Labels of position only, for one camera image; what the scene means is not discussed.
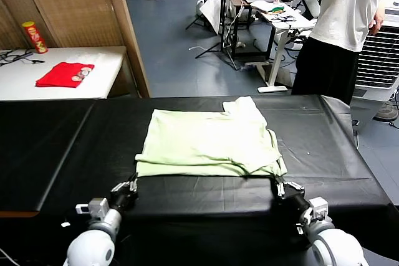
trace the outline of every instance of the black pants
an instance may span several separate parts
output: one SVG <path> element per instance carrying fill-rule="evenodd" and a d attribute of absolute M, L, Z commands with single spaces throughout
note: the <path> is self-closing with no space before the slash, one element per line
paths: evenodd
<path fill-rule="evenodd" d="M 357 73 L 359 52 L 308 38 L 297 58 L 293 95 L 325 95 L 349 105 Z"/>

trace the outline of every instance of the pringles can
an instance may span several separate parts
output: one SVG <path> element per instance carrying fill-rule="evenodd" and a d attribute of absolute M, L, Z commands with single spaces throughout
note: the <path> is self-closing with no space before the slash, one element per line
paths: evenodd
<path fill-rule="evenodd" d="M 31 41 L 34 44 L 37 53 L 46 53 L 48 51 L 48 48 L 44 43 L 44 39 L 40 36 L 40 33 L 37 30 L 35 22 L 27 21 L 22 23 L 22 26 L 23 28 L 25 28 L 28 36 L 31 38 Z"/>

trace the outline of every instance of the black tablecloth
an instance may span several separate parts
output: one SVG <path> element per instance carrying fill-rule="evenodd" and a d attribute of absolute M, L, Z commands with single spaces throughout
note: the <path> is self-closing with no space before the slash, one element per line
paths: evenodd
<path fill-rule="evenodd" d="M 60 223 L 77 203 L 108 196 L 111 187 L 131 175 L 154 108 L 220 112 L 222 102 L 235 99 L 96 101 L 79 130 L 65 131 L 79 134 L 39 216 L 0 225 L 8 229 L 17 224 L 35 235 L 46 228 L 46 242 L 61 239 L 60 250 L 66 250 L 79 230 L 74 226 L 61 229 Z M 253 100 L 268 128 L 276 132 L 289 171 L 286 179 L 305 186 L 308 199 L 324 197 L 338 228 L 355 235 L 366 248 L 397 259 L 395 245 L 381 242 L 399 233 L 397 211 L 355 149 L 349 107 L 317 96 L 260 96 Z M 62 110 L 59 103 L 47 105 Z M 117 248 L 134 252 L 132 259 L 139 265 L 169 260 L 176 264 L 260 265 L 266 261 L 265 255 L 273 260 L 273 254 L 289 249 L 302 253 L 299 245 L 304 240 L 273 212 L 274 197 L 267 178 L 157 176 L 140 178 L 138 190 L 134 209 L 124 215 L 119 235 L 124 240 Z M 16 192 L 10 202 L 22 196 Z M 18 235 L 12 238 L 21 241 Z"/>
<path fill-rule="evenodd" d="M 234 97 L 108 100 L 95 104 L 74 143 L 42 212 L 59 214 L 77 202 L 107 196 L 134 171 L 154 108 L 222 111 Z M 322 196 L 330 208 L 365 209 L 390 201 L 353 143 L 349 108 L 332 98 L 253 97 L 277 135 L 287 179 L 302 184 L 308 198 Z M 139 216 L 264 214 L 273 200 L 265 178 L 157 176 L 140 178 L 140 200 L 128 213 Z"/>
<path fill-rule="evenodd" d="M 0 103 L 0 211 L 40 211 L 93 102 Z"/>

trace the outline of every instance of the folded shirt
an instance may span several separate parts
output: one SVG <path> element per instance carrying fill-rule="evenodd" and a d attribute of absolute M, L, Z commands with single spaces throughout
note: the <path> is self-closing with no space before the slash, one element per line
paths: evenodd
<path fill-rule="evenodd" d="M 221 113 L 154 110 L 143 153 L 135 157 L 138 175 L 285 174 L 276 135 L 252 98 L 223 107 Z"/>
<path fill-rule="evenodd" d="M 94 65 L 61 62 L 36 81 L 37 87 L 78 87 Z"/>

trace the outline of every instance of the white table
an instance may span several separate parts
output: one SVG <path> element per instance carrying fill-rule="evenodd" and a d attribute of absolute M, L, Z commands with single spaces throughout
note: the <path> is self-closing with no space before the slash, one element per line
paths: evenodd
<path fill-rule="evenodd" d="M 34 53 L 27 58 L 45 62 L 31 64 L 22 59 L 0 66 L 0 101 L 106 98 L 121 67 L 128 84 L 132 83 L 125 54 L 125 46 L 50 48 L 45 54 Z M 36 80 L 59 62 L 94 64 L 94 69 L 76 88 L 36 87 Z"/>
<path fill-rule="evenodd" d="M 253 4 L 255 4 L 255 8 L 262 9 L 262 3 L 260 1 L 256 1 Z M 263 11 L 268 11 L 270 4 L 268 2 L 262 1 L 266 3 L 264 5 Z M 261 74 L 263 81 L 266 83 L 266 87 L 259 87 L 257 90 L 259 93 L 267 93 L 267 92 L 280 92 L 280 91 L 285 91 L 287 88 L 285 87 L 275 87 L 274 84 L 276 82 L 277 78 L 277 73 L 280 69 L 280 64 L 281 64 L 281 58 L 284 53 L 284 47 L 286 46 L 286 43 L 289 41 L 288 33 L 290 29 L 311 29 L 314 27 L 314 23 L 307 20 L 304 16 L 293 10 L 293 8 L 289 7 L 285 3 L 280 3 L 279 6 L 284 6 L 285 13 L 284 15 L 290 15 L 294 17 L 296 20 L 292 22 L 274 22 L 272 21 L 273 18 L 275 18 L 277 15 L 272 15 L 272 14 L 266 14 L 261 12 L 261 15 L 265 20 L 271 23 L 273 28 L 276 30 L 276 35 L 279 35 L 278 37 L 278 45 L 277 45 L 277 51 L 276 51 L 276 56 L 274 57 L 274 61 L 272 63 L 271 69 L 270 69 L 270 75 L 267 77 L 267 73 L 264 70 L 265 65 L 269 65 L 269 62 L 253 62 L 249 64 L 253 64 L 256 66 L 257 71 Z"/>

